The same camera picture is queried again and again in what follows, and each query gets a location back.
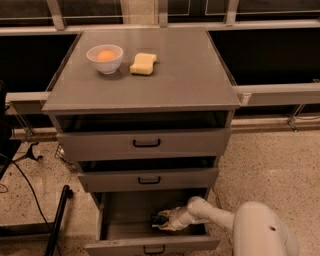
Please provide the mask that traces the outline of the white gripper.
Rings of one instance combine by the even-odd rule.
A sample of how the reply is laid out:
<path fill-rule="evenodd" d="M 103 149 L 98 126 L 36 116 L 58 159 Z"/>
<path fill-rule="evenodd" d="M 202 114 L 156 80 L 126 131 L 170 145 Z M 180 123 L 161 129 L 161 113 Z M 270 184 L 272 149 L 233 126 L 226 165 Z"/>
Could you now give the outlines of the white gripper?
<path fill-rule="evenodd" d="M 164 231 L 177 231 L 194 224 L 196 218 L 189 213 L 186 206 L 177 207 L 170 210 L 162 210 L 158 213 L 158 216 L 169 218 L 169 223 L 159 226 L 160 230 Z"/>

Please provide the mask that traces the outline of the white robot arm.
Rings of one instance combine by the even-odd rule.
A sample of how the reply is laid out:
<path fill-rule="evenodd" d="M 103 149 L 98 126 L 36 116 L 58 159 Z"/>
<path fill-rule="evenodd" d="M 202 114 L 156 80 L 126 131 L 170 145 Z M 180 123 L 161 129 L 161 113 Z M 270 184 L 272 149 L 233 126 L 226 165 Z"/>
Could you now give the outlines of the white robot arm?
<path fill-rule="evenodd" d="M 152 217 L 153 227 L 167 231 L 209 222 L 232 232 L 234 256 L 300 256 L 294 233 L 271 208 L 259 202 L 246 202 L 231 213 L 194 196 L 185 206 Z"/>

